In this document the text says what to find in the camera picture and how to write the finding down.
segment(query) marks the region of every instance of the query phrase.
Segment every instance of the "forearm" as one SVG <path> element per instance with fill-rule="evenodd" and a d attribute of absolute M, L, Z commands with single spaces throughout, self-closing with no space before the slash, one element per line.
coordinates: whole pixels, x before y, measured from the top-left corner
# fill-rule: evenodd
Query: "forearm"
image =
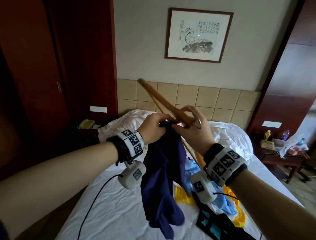
<path fill-rule="evenodd" d="M 248 170 L 229 187 L 267 239 L 314 239 L 316 218 Z"/>
<path fill-rule="evenodd" d="M 117 159 L 115 146 L 106 142 L 50 159 L 0 182 L 0 219 L 10 237 L 70 199 Z"/>

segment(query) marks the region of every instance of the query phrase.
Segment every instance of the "person's left hand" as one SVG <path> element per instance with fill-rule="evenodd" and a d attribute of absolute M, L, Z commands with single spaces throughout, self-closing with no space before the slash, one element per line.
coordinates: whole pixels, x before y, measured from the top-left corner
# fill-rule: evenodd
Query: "person's left hand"
<path fill-rule="evenodd" d="M 145 118 L 142 125 L 137 129 L 143 137 L 145 145 L 156 142 L 166 133 L 165 127 L 159 127 L 159 123 L 164 120 L 174 121 L 169 114 L 164 113 L 152 113 Z"/>

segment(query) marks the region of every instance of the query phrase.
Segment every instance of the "wooden picture frame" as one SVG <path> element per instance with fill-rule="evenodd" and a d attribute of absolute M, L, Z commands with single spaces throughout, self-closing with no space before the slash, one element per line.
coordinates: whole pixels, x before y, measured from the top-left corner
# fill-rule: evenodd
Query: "wooden picture frame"
<path fill-rule="evenodd" d="M 233 15 L 169 8 L 165 58 L 220 63 Z"/>

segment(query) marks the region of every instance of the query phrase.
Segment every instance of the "purple bottle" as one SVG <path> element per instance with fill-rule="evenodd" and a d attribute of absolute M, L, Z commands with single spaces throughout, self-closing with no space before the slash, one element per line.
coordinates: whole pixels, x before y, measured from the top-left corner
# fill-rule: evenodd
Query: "purple bottle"
<path fill-rule="evenodd" d="M 290 130 L 286 130 L 282 133 L 282 135 L 279 137 L 279 139 L 286 141 L 290 135 Z"/>

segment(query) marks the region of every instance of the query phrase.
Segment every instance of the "beige padded headboard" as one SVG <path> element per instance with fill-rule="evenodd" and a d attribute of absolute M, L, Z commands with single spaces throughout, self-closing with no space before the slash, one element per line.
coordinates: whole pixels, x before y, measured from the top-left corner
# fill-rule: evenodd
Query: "beige padded headboard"
<path fill-rule="evenodd" d="M 246 129 L 260 92 L 148 82 L 177 108 L 197 106 L 209 121 L 234 123 Z M 119 116 L 133 109 L 160 112 L 136 80 L 117 79 Z"/>

